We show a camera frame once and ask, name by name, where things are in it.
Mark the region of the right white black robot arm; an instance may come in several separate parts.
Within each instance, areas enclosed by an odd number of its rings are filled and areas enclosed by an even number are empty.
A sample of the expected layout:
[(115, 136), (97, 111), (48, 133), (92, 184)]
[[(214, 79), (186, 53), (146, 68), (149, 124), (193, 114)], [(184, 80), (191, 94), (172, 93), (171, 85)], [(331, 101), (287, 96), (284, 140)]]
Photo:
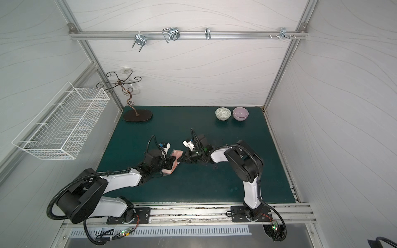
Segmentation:
[(179, 163), (196, 164), (227, 162), (243, 182), (244, 212), (249, 221), (256, 221), (264, 208), (261, 196), (263, 159), (243, 140), (231, 145), (212, 146), (204, 135), (183, 141), (187, 151), (177, 160)]

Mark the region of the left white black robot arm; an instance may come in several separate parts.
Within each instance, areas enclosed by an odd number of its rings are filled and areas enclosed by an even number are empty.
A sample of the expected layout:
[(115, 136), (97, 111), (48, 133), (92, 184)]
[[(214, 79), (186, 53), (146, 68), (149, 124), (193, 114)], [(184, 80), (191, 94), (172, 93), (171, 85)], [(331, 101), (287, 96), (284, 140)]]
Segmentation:
[(123, 188), (141, 186), (156, 176), (173, 173), (182, 151), (171, 155), (158, 154), (154, 150), (145, 154), (137, 168), (97, 172), (84, 170), (74, 181), (63, 187), (48, 203), (46, 214), (51, 220), (70, 220), (78, 224), (87, 219), (115, 218), (118, 223), (129, 224), (138, 219), (134, 204), (123, 196), (107, 197), (106, 194)]

